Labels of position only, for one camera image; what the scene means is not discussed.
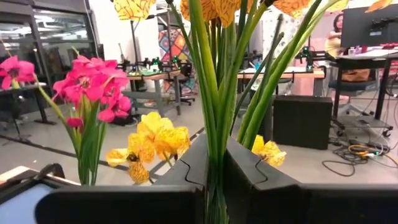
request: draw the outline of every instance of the floor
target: floor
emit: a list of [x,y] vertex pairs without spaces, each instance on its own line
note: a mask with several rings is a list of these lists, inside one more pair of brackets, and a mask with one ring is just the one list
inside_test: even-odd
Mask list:
[[[371,100],[374,95],[374,93],[367,93],[361,96],[362,99],[353,100],[353,103],[362,105],[363,107],[366,107],[370,103],[369,108],[375,108],[376,100]],[[398,142],[398,127],[394,121],[394,113],[397,113],[397,111],[394,111],[396,104],[396,99],[390,100],[389,103],[386,101],[384,103],[383,110],[383,114],[388,112],[387,122],[391,125],[394,125],[394,130],[391,132],[391,137],[386,139],[392,147],[394,147],[394,145],[396,145]],[[47,114],[50,120],[57,120],[57,117],[54,115],[51,109],[47,110]],[[194,134],[203,127],[203,117],[199,98],[191,106],[182,106],[182,115],[177,116],[176,111],[171,110],[166,114],[166,116],[170,118],[176,126],[187,126],[190,130],[190,134]],[[72,144],[68,139],[63,126],[59,122],[54,126],[33,122],[33,120],[38,117],[38,113],[29,114],[28,121],[21,126],[22,134],[29,134],[29,140],[31,140],[33,143],[58,149],[59,151],[73,153],[74,150]],[[234,134],[236,134],[238,131],[239,123],[240,121],[238,120],[237,125],[234,127]],[[109,149],[126,147],[128,135],[134,132],[136,132],[135,126],[110,126],[107,131],[100,159],[104,160],[104,155]],[[12,127],[10,127],[8,131],[1,131],[0,134],[16,137],[16,131]],[[367,141],[369,135],[372,141],[384,141],[377,137],[377,135],[370,130],[364,131],[353,128],[348,129],[347,134],[350,138],[358,138],[359,140],[362,139],[363,141]],[[0,138],[0,145],[3,145],[6,142],[7,140]],[[279,147],[281,150],[287,152],[287,157],[284,164],[278,167],[278,169],[304,183],[398,183],[397,169],[385,167],[373,161],[369,161],[368,164],[356,166],[355,174],[351,177],[342,177],[330,172],[328,169],[322,166],[322,161],[341,161],[338,156],[332,153],[332,150],[336,149],[336,147],[332,145],[330,145],[329,150],[326,151],[283,145],[280,145]],[[398,158],[396,148],[397,147],[390,152],[390,155],[392,157]],[[378,160],[390,166],[394,165],[391,161],[388,161],[384,157],[379,158]],[[62,165],[68,179],[78,182],[76,159],[73,157],[30,147],[18,142],[9,142],[0,147],[0,174],[17,166],[27,166],[32,169],[41,169],[45,165],[54,162],[58,162]],[[156,160],[147,165],[147,169],[151,170],[159,162],[159,160]],[[330,167],[345,174],[352,171],[352,167],[347,165],[335,164],[330,165]],[[156,174],[162,175],[168,169],[169,166],[166,164],[162,166],[156,172]],[[130,180],[125,171],[100,165],[97,184],[132,185],[133,182]]]

